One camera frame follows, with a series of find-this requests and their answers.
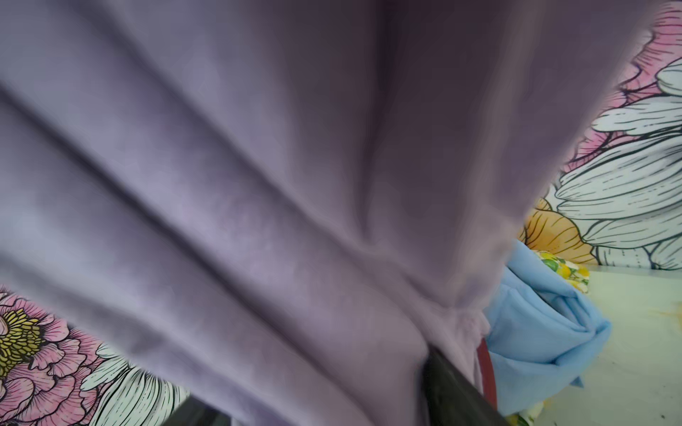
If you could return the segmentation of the lilac purple cloth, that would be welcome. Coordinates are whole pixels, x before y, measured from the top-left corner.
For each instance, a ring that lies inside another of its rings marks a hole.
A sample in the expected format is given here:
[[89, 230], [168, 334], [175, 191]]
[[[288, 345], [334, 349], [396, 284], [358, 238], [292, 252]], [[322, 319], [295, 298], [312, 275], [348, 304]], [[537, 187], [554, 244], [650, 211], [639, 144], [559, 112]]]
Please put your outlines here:
[[425, 425], [654, 1], [5, 1], [1, 280], [250, 425]]

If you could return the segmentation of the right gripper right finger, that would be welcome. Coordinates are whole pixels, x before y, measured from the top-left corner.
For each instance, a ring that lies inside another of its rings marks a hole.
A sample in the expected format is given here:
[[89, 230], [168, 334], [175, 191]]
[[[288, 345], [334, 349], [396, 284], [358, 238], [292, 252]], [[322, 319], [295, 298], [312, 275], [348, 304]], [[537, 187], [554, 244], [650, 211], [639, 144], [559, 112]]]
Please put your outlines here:
[[422, 369], [422, 390], [431, 426], [505, 426], [508, 422], [436, 347]]

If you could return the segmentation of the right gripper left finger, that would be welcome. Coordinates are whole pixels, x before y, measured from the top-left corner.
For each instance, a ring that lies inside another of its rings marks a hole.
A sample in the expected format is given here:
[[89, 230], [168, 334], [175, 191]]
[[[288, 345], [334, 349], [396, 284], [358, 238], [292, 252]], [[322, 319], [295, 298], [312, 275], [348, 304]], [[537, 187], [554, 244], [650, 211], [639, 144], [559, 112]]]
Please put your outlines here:
[[193, 397], [184, 401], [162, 426], [231, 426], [232, 419]]

